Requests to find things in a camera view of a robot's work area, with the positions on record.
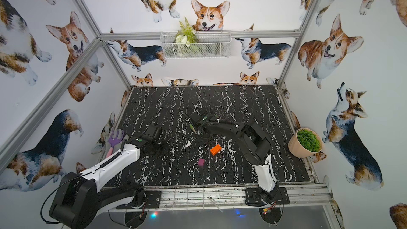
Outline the orange block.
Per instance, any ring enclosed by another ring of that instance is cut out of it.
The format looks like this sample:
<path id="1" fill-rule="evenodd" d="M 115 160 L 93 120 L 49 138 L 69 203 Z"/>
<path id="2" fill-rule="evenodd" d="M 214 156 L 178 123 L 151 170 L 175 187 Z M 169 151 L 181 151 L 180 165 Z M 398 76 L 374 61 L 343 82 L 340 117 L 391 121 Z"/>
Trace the orange block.
<path id="1" fill-rule="evenodd" d="M 217 144 L 216 146 L 214 146 L 213 148 L 211 148 L 210 153 L 212 156 L 215 156 L 216 154 L 218 154 L 220 151 L 222 150 L 222 147 Z"/>

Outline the green block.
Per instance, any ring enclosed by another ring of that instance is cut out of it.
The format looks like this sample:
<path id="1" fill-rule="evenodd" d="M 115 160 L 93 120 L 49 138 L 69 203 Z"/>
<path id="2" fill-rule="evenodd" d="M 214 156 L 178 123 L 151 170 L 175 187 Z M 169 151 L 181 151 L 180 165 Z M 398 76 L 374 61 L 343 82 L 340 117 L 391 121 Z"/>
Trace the green block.
<path id="1" fill-rule="evenodd" d="M 196 130 L 195 130 L 193 124 L 189 124 L 189 126 L 190 126 L 191 130 L 193 131 L 193 133 L 197 134 L 197 132 L 196 132 Z"/>

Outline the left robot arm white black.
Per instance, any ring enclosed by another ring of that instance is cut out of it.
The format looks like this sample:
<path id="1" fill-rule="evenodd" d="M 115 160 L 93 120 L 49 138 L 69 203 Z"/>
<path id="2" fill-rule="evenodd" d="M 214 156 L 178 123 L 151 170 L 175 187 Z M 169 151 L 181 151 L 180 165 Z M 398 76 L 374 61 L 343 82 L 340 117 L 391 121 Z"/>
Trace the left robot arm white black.
<path id="1" fill-rule="evenodd" d="M 119 208 L 157 208 L 161 193 L 145 192 L 144 186 L 127 182 L 119 187 L 104 186 L 120 171 L 143 157 L 156 159 L 164 154 L 160 142 L 163 129 L 149 123 L 140 134 L 127 137 L 121 129 L 109 136 L 110 148 L 100 163 L 79 173 L 64 176 L 53 192 L 49 209 L 52 224 L 70 229 L 86 228 L 98 215 Z"/>

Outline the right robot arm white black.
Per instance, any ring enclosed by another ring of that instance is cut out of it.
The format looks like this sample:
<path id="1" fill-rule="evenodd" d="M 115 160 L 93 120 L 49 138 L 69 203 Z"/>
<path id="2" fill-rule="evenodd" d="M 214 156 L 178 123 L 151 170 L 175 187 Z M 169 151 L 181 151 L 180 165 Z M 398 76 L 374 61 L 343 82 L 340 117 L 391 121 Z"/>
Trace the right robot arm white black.
<path id="1" fill-rule="evenodd" d="M 224 136 L 238 145 L 245 159 L 255 168 L 258 188 L 247 192 L 245 204 L 253 207 L 275 205 L 279 193 L 279 183 L 272 166 L 272 144 L 270 135 L 254 121 L 237 123 L 220 119 L 210 113 L 202 116 L 195 112 L 186 116 L 193 133 L 202 140 L 213 136 Z"/>

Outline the purple toy rake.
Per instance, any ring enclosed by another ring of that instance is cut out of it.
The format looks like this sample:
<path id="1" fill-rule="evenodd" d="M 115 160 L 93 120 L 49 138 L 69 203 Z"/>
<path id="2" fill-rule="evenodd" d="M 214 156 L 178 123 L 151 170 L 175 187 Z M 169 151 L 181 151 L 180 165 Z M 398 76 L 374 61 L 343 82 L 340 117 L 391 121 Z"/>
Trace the purple toy rake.
<path id="1" fill-rule="evenodd" d="M 110 148 L 106 154 L 106 158 L 110 157 L 113 154 L 113 150 L 116 145 L 121 144 L 124 140 L 125 132 L 122 129 L 113 130 L 109 139 L 108 143 L 110 144 Z"/>

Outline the purple cube block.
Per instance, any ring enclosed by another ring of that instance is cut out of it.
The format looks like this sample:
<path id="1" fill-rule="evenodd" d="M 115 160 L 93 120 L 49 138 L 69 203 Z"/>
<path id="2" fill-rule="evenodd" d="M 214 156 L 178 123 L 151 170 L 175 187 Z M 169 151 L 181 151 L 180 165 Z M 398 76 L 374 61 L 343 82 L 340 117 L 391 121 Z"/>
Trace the purple cube block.
<path id="1" fill-rule="evenodd" d="M 198 165 L 199 166 L 204 166 L 205 165 L 205 160 L 204 159 L 199 159 Z"/>

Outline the artificial fern with flower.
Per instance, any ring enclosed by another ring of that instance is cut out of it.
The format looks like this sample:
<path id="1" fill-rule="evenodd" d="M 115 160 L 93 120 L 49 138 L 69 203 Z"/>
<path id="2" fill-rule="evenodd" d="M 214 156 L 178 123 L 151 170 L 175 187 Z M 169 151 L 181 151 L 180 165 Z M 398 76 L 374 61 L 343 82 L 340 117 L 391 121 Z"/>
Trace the artificial fern with flower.
<path id="1" fill-rule="evenodd" d="M 191 56 L 198 52 L 196 30 L 187 18 L 184 18 L 184 22 L 179 21 L 179 24 L 181 30 L 177 33 L 174 41 L 177 46 L 177 54 L 180 57 Z"/>

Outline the pink pot green plant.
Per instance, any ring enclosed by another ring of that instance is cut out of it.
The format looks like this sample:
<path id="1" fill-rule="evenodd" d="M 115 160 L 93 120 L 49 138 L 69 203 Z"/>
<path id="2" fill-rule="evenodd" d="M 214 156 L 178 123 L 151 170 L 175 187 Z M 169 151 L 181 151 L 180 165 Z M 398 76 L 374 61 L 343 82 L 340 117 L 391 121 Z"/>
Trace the pink pot green plant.
<path id="1" fill-rule="evenodd" d="M 298 129 L 288 143 L 289 151 L 297 158 L 313 156 L 323 148 L 324 143 L 320 136 L 308 128 Z"/>

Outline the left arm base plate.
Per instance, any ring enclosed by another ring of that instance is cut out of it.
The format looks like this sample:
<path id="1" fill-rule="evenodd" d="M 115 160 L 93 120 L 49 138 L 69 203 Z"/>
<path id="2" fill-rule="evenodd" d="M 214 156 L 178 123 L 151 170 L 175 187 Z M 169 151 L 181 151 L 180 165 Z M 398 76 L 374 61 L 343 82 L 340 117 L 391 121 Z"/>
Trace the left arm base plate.
<path id="1" fill-rule="evenodd" d="M 137 194 L 129 204 L 117 206 L 116 209 L 158 209 L 161 202 L 161 191 L 145 191 L 143 194 Z"/>

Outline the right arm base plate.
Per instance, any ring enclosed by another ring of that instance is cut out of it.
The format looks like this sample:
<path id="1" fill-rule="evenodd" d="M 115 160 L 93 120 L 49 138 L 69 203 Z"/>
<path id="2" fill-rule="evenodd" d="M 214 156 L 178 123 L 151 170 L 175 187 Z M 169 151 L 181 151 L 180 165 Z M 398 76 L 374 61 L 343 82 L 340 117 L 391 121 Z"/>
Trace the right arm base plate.
<path id="1" fill-rule="evenodd" d="M 247 206 L 263 207 L 274 203 L 277 205 L 290 204 L 286 188 L 275 187 L 270 193 L 259 187 L 245 189 L 245 204 Z"/>

